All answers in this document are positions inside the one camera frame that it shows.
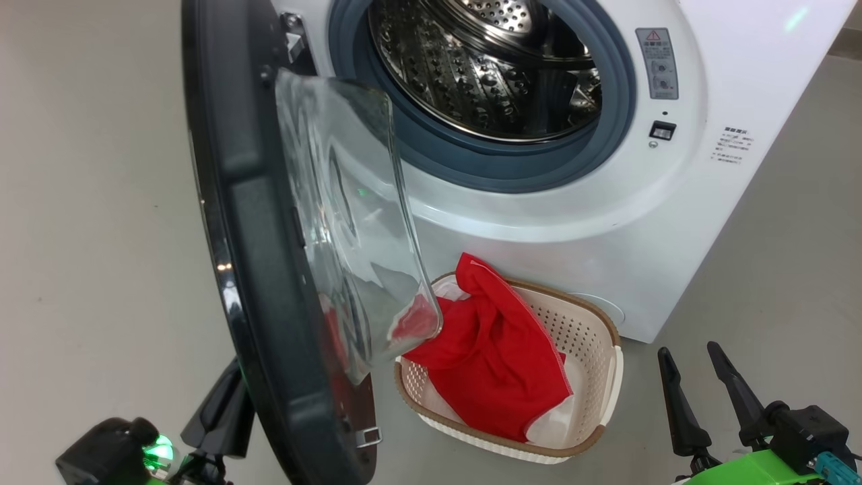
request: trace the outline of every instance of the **floor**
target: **floor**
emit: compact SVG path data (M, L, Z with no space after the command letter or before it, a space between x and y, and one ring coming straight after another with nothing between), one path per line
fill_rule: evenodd
M7 482L59 483L54 458L109 416L176 438L233 355L189 163L178 22L174 0L0 2ZM824 60L659 340L625 342L620 404L592 450L541 466L472 448L412 415L386 370L373 483L670 483L688 463L671 453L662 345L727 459L738 426L709 340L764 402L817 404L862 450L860 79L862 62ZM228 470L239 485L286 482L260 429Z
M862 60L862 3L850 14L844 28L829 48L829 54L853 60Z

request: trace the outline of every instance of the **red cloth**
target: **red cloth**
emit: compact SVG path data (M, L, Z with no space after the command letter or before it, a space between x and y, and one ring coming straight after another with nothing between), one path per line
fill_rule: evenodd
M542 414L572 395L544 325L490 266L464 253L455 271L468 299L438 299L443 330L404 356L428 368L440 396L471 428L527 442Z

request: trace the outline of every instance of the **washing machine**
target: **washing machine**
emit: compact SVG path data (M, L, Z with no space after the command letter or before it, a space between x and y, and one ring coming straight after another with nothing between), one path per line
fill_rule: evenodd
M184 0L216 278L288 475L370 480L368 370L439 330L464 252L651 342L853 3Z

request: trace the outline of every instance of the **laundry basket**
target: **laundry basket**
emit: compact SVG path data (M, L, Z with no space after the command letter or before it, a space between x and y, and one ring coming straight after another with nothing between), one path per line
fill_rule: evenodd
M441 276L434 290L452 283L454 274ZM622 350L620 336L608 315L590 302L551 288L518 280L506 280L544 323L557 350L568 359L576 359L583 379L570 382L573 395L579 396L575 417L576 434L572 446L552 449L535 444L500 438L455 421L442 409L437 399L425 398L428 370L401 357L395 364L395 381L404 402L423 421L438 431L479 448L506 457L535 463L554 464L583 453L598 441L616 406L622 384Z

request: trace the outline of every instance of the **warning label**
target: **warning label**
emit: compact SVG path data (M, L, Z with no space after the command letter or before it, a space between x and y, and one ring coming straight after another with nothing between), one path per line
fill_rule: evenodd
M666 28L637 28L640 51L644 54L649 97L679 99L677 61L673 56L671 35Z

